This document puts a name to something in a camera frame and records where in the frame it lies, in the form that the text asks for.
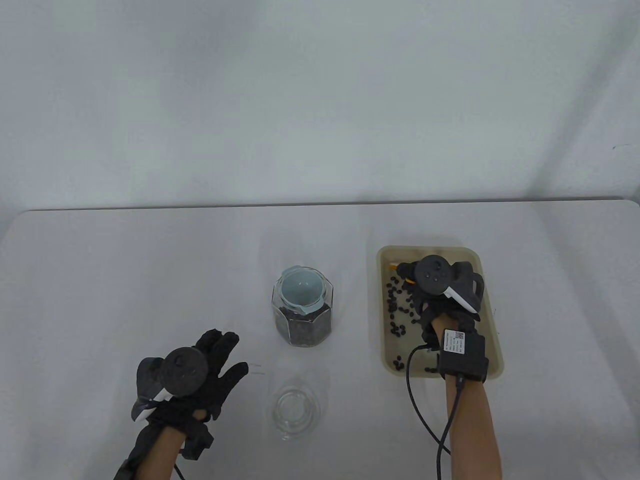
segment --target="forearm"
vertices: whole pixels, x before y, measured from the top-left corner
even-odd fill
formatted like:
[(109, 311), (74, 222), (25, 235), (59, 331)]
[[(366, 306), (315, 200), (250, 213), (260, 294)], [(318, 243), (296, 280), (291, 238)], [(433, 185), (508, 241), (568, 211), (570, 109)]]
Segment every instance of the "forearm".
[(169, 480), (186, 435), (175, 428), (165, 427), (142, 461), (136, 480)]
[[(442, 344), (446, 328), (456, 323), (446, 316), (434, 320), (433, 328)], [(447, 411), (451, 413), (456, 397), (456, 379), (446, 377)], [(493, 431), (493, 421), (484, 385), (467, 380), (462, 390), (456, 416), (449, 432), (453, 480), (499, 480), (502, 478), (500, 452)]]

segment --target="tabletop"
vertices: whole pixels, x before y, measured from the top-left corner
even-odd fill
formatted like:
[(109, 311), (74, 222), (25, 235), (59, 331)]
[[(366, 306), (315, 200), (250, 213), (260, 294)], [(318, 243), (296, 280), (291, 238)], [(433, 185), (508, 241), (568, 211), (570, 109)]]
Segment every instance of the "tabletop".
[[(637, 478), (640, 208), (625, 200), (24, 213), (0, 244), (0, 476), (112, 478), (141, 428), (138, 362), (219, 328), (239, 334), (229, 365), (250, 374), (209, 424), (211, 449), (179, 459), (188, 480), (435, 477), (437, 445), (380, 358), (387, 245), (480, 256), (504, 357), (485, 386), (505, 478)], [(307, 349), (270, 309), (296, 264), (334, 286), (332, 334)], [(266, 415), (288, 374), (322, 379), (323, 417), (295, 442)], [(413, 389), (441, 431), (444, 383)]]

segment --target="gray wall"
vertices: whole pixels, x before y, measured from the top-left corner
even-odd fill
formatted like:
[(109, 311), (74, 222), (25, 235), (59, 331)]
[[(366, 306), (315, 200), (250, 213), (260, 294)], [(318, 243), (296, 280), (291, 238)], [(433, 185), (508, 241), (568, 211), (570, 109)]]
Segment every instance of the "gray wall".
[(25, 209), (630, 196), (637, 2), (5, 0)]

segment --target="black glove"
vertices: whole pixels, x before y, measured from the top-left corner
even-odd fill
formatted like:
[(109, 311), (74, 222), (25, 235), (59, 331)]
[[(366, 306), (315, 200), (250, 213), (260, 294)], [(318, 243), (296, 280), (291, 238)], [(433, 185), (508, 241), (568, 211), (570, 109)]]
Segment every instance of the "black glove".
[(222, 377), (220, 371), (229, 358), (229, 354), (237, 345), (240, 338), (234, 332), (224, 335), (218, 330), (209, 330), (200, 337), (195, 347), (200, 350), (209, 364), (207, 379), (203, 385), (192, 395), (183, 398), (174, 398), (170, 403), (189, 405), (195, 410), (207, 410), (209, 417), (216, 420), (220, 416), (222, 404), (227, 399), (231, 390), (249, 373), (249, 365), (246, 362), (233, 365)]
[[(209, 434), (207, 427), (197, 421), (193, 414), (196, 410), (206, 410), (207, 416), (204, 422), (212, 418), (216, 420), (231, 390), (242, 377), (249, 373), (246, 362), (241, 362), (231, 367), (222, 377), (218, 377), (238, 341), (239, 337), (234, 332), (222, 335), (218, 330), (209, 330), (200, 337), (195, 347), (207, 359), (206, 380), (194, 394), (160, 402), (153, 413), (147, 417), (149, 425), (144, 427), (138, 435), (134, 449), (116, 474), (117, 480), (130, 480), (134, 477), (136, 469), (166, 426), (173, 427), (187, 436), (182, 450), (182, 456), (187, 460), (197, 460), (200, 453), (211, 446), (213, 437)], [(161, 358), (150, 360), (156, 363), (162, 362)]]
[(405, 282), (403, 285), (412, 295), (415, 309), (420, 315), (418, 322), (422, 327), (422, 340), (430, 349), (439, 350), (440, 342), (431, 323), (441, 316), (447, 314), (458, 321), (458, 328), (463, 332), (475, 330), (475, 323), (480, 321), (480, 315), (473, 314), (452, 298), (444, 295), (431, 295), (418, 287)]

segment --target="beige tray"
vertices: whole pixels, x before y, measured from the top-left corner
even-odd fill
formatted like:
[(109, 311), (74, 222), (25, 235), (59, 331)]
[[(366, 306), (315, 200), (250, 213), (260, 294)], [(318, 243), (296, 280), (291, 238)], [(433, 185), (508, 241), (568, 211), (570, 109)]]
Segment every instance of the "beige tray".
[[(400, 311), (394, 312), (394, 322), (396, 325), (403, 324), (406, 328), (406, 335), (398, 338), (391, 334), (391, 318), (387, 308), (387, 286), (391, 282), (391, 277), (396, 276), (396, 272), (389, 268), (391, 263), (415, 262), (427, 255), (441, 255), (447, 259), (449, 263), (467, 261), (471, 262), (474, 271), (483, 275), (482, 265), (477, 253), (468, 248), (460, 247), (425, 247), (425, 246), (386, 246), (378, 252), (378, 278), (380, 279), (380, 318), (382, 328), (382, 363), (392, 374), (404, 376), (404, 370), (397, 371), (393, 364), (397, 356), (402, 357), (402, 362), (406, 365), (409, 353), (416, 346), (422, 345), (422, 328), (417, 323), (411, 323), (412, 318), (409, 314)], [(485, 355), (489, 359), (488, 378), (497, 378), (504, 369), (504, 361), (502, 359), (502, 351), (500, 350), (500, 342), (493, 321), (493, 313), (489, 302), (488, 287), (484, 289), (484, 298), (482, 307), (480, 308), (480, 322), (476, 328), (480, 335), (486, 339)], [(396, 295), (400, 306), (407, 306), (407, 293)], [(420, 350), (416, 352), (411, 359), (410, 376), (423, 378), (440, 378), (437, 373), (426, 372), (425, 368), (435, 368), (436, 352)]]

